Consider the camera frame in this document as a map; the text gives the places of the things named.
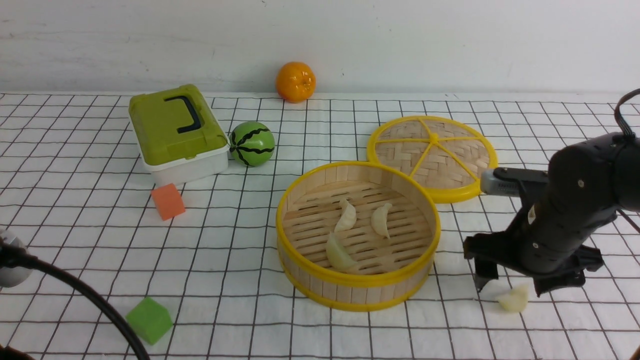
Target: foam cube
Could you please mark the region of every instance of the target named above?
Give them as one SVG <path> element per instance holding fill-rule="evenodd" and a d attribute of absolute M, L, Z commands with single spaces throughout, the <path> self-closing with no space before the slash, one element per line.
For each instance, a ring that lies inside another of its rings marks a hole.
<path fill-rule="evenodd" d="M 139 338 L 154 345 L 173 326 L 169 310 L 145 297 L 125 317 Z"/>
<path fill-rule="evenodd" d="M 151 191 L 151 198 L 163 221 L 176 217 L 186 210 L 180 192 L 174 184 L 164 185 Z"/>

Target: white table surface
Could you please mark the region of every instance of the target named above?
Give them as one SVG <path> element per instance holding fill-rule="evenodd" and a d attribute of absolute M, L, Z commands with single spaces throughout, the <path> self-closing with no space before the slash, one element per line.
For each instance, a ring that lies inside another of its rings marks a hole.
<path fill-rule="evenodd" d="M 232 162 L 180 186 L 187 212 L 166 222 L 150 201 L 130 95 L 0 94 L 0 226 L 123 315 L 145 295 L 166 306 L 175 326 L 147 347 L 154 359 L 610 360 L 628 359 L 640 342 L 640 236 L 622 218 L 587 241 L 606 266 L 587 273 L 585 287 L 532 294 L 521 315 L 504 314 L 493 298 L 530 280 L 509 271 L 478 295 L 461 253 L 464 236 L 504 229 L 516 199 L 439 205 L 433 276 L 384 311 L 309 301 L 275 250 L 274 215 L 288 185 L 331 161 L 365 160 L 369 135 L 384 122 L 448 117 L 482 131 L 501 165 L 546 168 L 554 151 L 618 131 L 616 95 L 317 94 L 286 104 L 273 94 L 205 94 L 224 130 L 267 125 L 276 154 L 261 167 Z M 631 125 L 640 125 L 638 102 L 623 107 Z M 38 273 L 0 291 L 0 344 L 36 359 L 134 358 L 92 304 Z"/>

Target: woven bamboo lid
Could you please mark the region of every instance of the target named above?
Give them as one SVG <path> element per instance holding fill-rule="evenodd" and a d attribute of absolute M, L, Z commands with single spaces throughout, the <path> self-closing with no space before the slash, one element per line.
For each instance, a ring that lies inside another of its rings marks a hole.
<path fill-rule="evenodd" d="M 496 168 L 491 143 L 460 122 L 412 116 L 387 122 L 367 144 L 368 160 L 412 177 L 434 202 L 459 202 L 480 195 L 480 177 Z"/>

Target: green toy watermelon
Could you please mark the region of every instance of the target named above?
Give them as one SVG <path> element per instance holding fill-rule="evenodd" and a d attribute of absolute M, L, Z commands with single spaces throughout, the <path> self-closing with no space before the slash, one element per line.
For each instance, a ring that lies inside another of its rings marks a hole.
<path fill-rule="evenodd" d="M 257 121 L 243 122 L 231 132 L 231 155 L 248 167 L 269 161 L 275 146 L 271 130 Z"/>

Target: black handle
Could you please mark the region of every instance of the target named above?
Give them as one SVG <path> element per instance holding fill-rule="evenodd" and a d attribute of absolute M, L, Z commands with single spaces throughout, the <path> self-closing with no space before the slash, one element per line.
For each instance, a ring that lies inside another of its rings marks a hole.
<path fill-rule="evenodd" d="M 191 103 L 191 101 L 189 101 L 189 98 L 187 98 L 184 95 L 180 95 L 180 96 L 170 97 L 168 99 L 165 99 L 164 101 L 168 102 L 168 101 L 172 101 L 172 100 L 182 100 L 182 101 L 184 101 L 184 105 L 189 110 L 189 113 L 191 114 L 191 118 L 193 119 L 193 124 L 188 125 L 188 126 L 178 127 L 178 134 L 187 133 L 188 131 L 197 130 L 197 129 L 200 129 L 202 127 L 202 122 L 200 121 L 200 118 L 198 117 L 198 113 L 196 112 L 196 109 L 193 107 L 193 104 Z"/>

